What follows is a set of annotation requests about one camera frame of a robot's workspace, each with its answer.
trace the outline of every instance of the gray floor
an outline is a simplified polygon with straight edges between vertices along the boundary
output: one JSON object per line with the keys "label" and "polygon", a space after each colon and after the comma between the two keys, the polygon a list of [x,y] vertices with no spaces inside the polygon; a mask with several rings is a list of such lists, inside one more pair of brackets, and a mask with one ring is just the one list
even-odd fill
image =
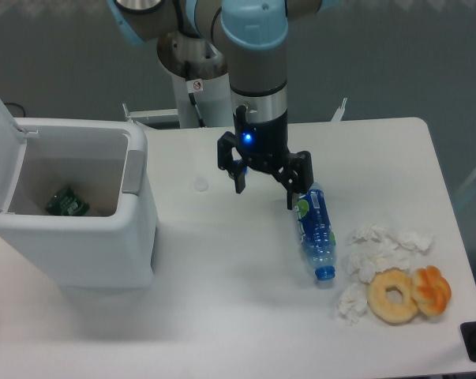
{"label": "gray floor", "polygon": [[[450,193],[476,166],[476,0],[342,0],[288,38],[291,122],[346,96],[346,119],[423,118]],[[104,1],[2,1],[0,96],[32,117],[172,108],[155,46],[128,46]],[[476,198],[457,218],[476,278]]]}

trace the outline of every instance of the table surface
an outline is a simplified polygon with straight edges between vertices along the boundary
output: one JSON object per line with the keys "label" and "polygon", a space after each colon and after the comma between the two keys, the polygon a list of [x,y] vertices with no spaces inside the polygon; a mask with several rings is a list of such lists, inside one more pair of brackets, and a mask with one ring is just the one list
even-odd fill
{"label": "table surface", "polygon": [[[250,171],[245,191],[216,166],[224,129],[149,130],[160,218],[150,288],[60,288],[0,239],[0,377],[405,377],[476,371],[459,325],[476,287],[427,126],[416,118],[290,126],[309,150],[338,244],[336,278],[315,283],[286,194]],[[206,178],[208,190],[194,181]],[[452,286],[436,319],[391,326],[338,316],[353,229],[431,231]]]}

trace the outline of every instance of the crumpled tissue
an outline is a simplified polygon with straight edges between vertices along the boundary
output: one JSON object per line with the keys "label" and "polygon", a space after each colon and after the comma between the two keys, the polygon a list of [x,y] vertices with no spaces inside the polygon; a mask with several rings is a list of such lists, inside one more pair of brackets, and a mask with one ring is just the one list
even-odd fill
{"label": "crumpled tissue", "polygon": [[354,231],[349,244],[359,244],[360,249],[349,253],[347,274],[357,273],[359,280],[369,283],[377,272],[409,269],[411,254],[426,254],[434,244],[434,236],[416,231],[398,232],[373,223]]}
{"label": "crumpled tissue", "polygon": [[417,231],[398,232],[394,228],[371,223],[354,231],[349,244],[365,241],[382,242],[394,250],[402,247],[409,251],[427,253],[433,247],[434,235]]}
{"label": "crumpled tissue", "polygon": [[377,272],[390,268],[409,269],[410,255],[409,251],[392,250],[387,246],[352,251],[348,255],[347,274],[356,272],[359,280],[369,283]]}
{"label": "crumpled tissue", "polygon": [[365,285],[352,283],[339,298],[338,311],[346,319],[348,325],[358,323],[358,319],[367,310]]}

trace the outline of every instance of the blue indicator light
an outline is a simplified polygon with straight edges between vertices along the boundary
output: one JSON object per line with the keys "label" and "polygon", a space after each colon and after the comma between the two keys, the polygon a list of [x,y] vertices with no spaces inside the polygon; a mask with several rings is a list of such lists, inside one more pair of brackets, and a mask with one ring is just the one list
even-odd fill
{"label": "blue indicator light", "polygon": [[251,135],[250,133],[245,133],[245,134],[243,134],[243,141],[244,141],[246,144],[252,143],[252,141],[253,141],[252,135]]}

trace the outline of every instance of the bagel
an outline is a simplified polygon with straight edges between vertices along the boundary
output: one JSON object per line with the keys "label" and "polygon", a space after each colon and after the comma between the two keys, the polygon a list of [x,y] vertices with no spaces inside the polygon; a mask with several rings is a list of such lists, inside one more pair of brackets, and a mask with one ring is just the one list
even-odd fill
{"label": "bagel", "polygon": [[433,317],[444,312],[452,298],[452,289],[437,267],[415,270],[411,282],[411,296],[423,314]]}
{"label": "bagel", "polygon": [[[397,290],[403,296],[401,303],[391,302],[387,292]],[[411,320],[418,307],[411,297],[411,278],[398,269],[378,272],[367,288],[369,308],[390,324],[402,324]]]}

